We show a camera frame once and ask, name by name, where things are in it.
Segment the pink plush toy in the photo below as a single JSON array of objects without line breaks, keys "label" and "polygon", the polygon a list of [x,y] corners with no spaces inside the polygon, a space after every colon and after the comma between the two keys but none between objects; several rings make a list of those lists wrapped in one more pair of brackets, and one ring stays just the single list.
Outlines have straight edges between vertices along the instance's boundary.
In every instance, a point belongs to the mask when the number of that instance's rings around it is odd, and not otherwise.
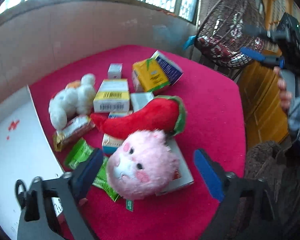
[{"label": "pink plush toy", "polygon": [[111,155],[106,171],[109,185],[120,196],[135,200],[160,192],[178,167],[163,131],[137,131]]}]

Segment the round table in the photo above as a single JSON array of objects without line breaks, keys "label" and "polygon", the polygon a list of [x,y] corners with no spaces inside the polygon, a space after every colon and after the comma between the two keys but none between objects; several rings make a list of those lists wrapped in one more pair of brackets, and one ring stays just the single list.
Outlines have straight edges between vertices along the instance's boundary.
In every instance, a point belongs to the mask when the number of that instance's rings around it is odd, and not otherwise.
[{"label": "round table", "polygon": [[[134,62],[151,57],[156,50],[127,45],[107,50],[71,63],[30,86],[34,105],[47,139],[52,146],[54,128],[48,113],[52,95],[84,74],[96,76],[98,90],[111,63],[122,63],[122,77],[128,78],[133,92],[131,70]],[[116,203],[94,186],[81,212],[101,240],[192,240],[198,239],[218,207],[193,162],[193,152],[203,148],[225,171],[243,175],[245,131],[241,99],[237,85],[229,78],[186,58],[163,52],[184,71],[180,80],[164,94],[180,96],[187,110],[186,128],[175,137],[194,178],[194,184],[162,196],[134,202],[126,209],[125,200]],[[103,134],[93,129],[84,136],[87,143],[101,148]],[[62,164],[69,149],[55,153]],[[65,237],[71,239],[63,226]]]}]

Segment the red chili pepper plush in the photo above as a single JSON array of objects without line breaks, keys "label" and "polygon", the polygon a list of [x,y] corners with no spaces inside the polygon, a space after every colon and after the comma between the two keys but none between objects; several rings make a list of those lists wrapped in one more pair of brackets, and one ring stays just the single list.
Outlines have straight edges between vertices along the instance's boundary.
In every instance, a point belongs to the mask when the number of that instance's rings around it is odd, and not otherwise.
[{"label": "red chili pepper plush", "polygon": [[101,132],[122,140],[138,130],[164,130],[176,135],[184,130],[185,117],[182,100],[169,96],[157,96],[144,108],[124,117],[107,119],[100,114],[91,114]]}]

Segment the plush toy eye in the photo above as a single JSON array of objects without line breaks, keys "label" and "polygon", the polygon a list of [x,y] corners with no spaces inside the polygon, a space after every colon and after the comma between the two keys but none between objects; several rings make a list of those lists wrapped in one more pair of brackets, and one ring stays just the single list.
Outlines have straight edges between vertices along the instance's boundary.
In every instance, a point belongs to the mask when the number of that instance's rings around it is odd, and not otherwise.
[{"label": "plush toy eye", "polygon": [[138,163],[138,164],[137,164],[137,169],[138,169],[138,170],[142,170],[142,169],[143,169],[141,163]]}]

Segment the finger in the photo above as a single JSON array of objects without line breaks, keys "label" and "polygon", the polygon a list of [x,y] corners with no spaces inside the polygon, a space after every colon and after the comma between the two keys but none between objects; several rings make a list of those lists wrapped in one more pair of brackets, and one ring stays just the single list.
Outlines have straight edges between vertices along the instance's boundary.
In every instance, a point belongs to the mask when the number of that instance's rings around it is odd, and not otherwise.
[{"label": "finger", "polygon": [[289,107],[290,107],[289,101],[281,101],[281,108],[283,111],[288,111]]},{"label": "finger", "polygon": [[292,93],[287,92],[287,91],[280,91],[279,97],[280,97],[281,101],[289,101],[290,102],[292,99]]},{"label": "finger", "polygon": [[279,76],[280,68],[279,68],[279,67],[274,67],[274,68],[273,68],[273,72],[274,72],[277,76]]},{"label": "finger", "polygon": [[283,91],[285,91],[287,89],[287,84],[282,78],[279,78],[279,80],[278,80],[278,87],[280,90],[283,90]]}]

